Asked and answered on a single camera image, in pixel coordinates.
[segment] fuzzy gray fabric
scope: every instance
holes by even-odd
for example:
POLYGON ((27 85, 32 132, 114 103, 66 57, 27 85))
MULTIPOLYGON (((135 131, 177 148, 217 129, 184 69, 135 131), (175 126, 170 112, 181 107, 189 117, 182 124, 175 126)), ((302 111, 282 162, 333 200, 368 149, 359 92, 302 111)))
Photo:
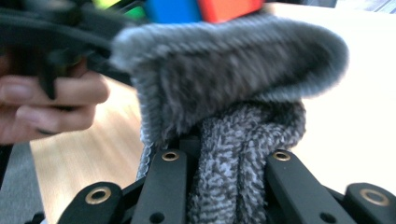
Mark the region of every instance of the fuzzy gray fabric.
POLYGON ((137 178, 170 139, 201 130, 190 223, 265 222, 265 157, 298 143, 301 98, 338 81, 348 57, 331 31, 264 12, 221 24, 130 27, 112 53, 140 101, 137 178))

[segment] wooden surface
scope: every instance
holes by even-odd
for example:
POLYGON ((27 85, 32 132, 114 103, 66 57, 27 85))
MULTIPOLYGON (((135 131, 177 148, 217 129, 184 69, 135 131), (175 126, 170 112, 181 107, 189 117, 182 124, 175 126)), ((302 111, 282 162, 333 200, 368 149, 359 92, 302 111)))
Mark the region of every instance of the wooden surface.
MULTIPOLYGON (((328 27, 350 48, 345 78, 304 99, 307 132, 293 151, 327 187, 344 192, 350 183, 369 182, 396 194, 396 16, 267 6, 276 15, 328 27)), ((138 102, 133 89, 109 85, 110 99, 98 106, 89 130, 32 143, 49 223, 91 183, 111 181, 123 188, 134 181, 142 148, 138 102)))

